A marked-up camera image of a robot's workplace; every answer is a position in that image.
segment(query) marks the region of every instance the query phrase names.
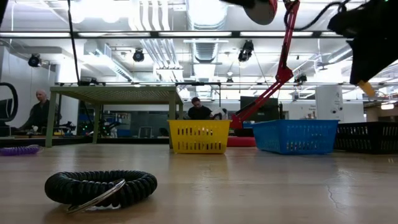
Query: yellow plastic basket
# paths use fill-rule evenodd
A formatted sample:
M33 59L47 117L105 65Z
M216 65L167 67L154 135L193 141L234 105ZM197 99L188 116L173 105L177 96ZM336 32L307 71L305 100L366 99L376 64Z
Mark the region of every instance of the yellow plastic basket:
M169 120L175 153L218 153L226 150L229 120Z

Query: man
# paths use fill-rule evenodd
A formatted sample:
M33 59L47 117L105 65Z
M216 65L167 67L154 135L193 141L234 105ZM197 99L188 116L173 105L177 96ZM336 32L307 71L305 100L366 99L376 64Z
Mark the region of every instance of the man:
M50 101L47 99L47 94L44 90L36 91L36 98L39 103L35 104L30 110L29 119L19 129L32 129L32 126L37 126L39 132L43 127L47 127L47 118L49 116ZM55 105L55 120L58 118L58 105Z
M211 110L206 106L202 106L199 98L194 97L191 102L193 107L188 110L188 116L191 119L209 119L211 117Z

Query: workbench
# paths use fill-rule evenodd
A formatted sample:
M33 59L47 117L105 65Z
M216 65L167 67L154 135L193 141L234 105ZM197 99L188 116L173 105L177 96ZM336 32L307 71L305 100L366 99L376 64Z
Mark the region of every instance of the workbench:
M169 119L175 119L176 105L183 118L183 101L175 86L54 86L50 88L50 109L45 146L52 147L57 94L69 96L95 107L93 143L97 143L102 105L169 105Z

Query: ceiling beam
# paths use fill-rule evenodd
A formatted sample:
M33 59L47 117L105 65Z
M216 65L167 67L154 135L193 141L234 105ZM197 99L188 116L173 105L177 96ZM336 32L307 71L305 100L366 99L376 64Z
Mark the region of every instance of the ceiling beam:
M284 30L268 31L127 31L127 32L73 32L75 39L283 39ZM70 39L69 32L0 32L0 38L13 39ZM293 39L345 39L329 31L295 31Z

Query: metal ring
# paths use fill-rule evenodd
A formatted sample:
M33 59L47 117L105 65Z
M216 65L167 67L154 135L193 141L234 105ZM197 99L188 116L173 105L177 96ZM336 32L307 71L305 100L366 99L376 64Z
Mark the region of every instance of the metal ring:
M119 180L114 181L113 183L115 183L114 187L107 190L105 193L101 194L100 196L94 198L93 200L90 200L90 201L84 203L83 205L71 205L68 208L67 213L72 214L75 212L80 212L82 210L86 210L87 208L90 208L90 207L96 205L97 203L102 202L103 200L107 199L109 196L111 196L112 194L114 194L118 190L120 190L126 183L126 180L119 179Z

